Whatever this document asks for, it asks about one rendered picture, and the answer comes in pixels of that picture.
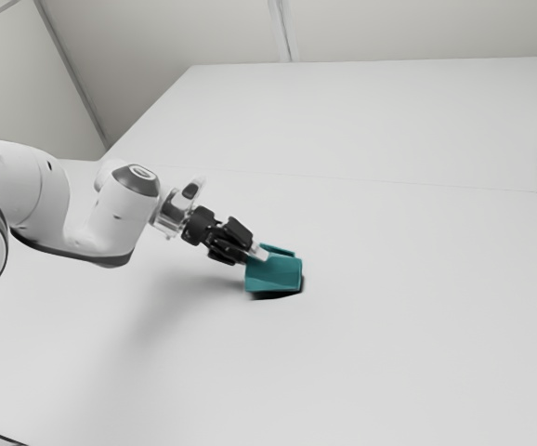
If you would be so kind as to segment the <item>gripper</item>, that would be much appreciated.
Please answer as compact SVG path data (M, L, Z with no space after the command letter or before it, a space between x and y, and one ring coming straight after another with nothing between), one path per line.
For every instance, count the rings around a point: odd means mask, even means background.
M190 214L181 239L193 246L202 243L207 256L229 266L244 264L249 258L267 261L269 252L254 241L253 233L237 218L230 216L225 223L215 218L207 207L198 206Z

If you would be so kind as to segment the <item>teal faceted mug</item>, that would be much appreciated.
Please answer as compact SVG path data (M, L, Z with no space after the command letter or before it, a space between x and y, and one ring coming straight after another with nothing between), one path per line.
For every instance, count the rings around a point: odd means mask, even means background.
M260 243L245 264L244 290L248 293L299 292L302 287L303 261L295 252Z

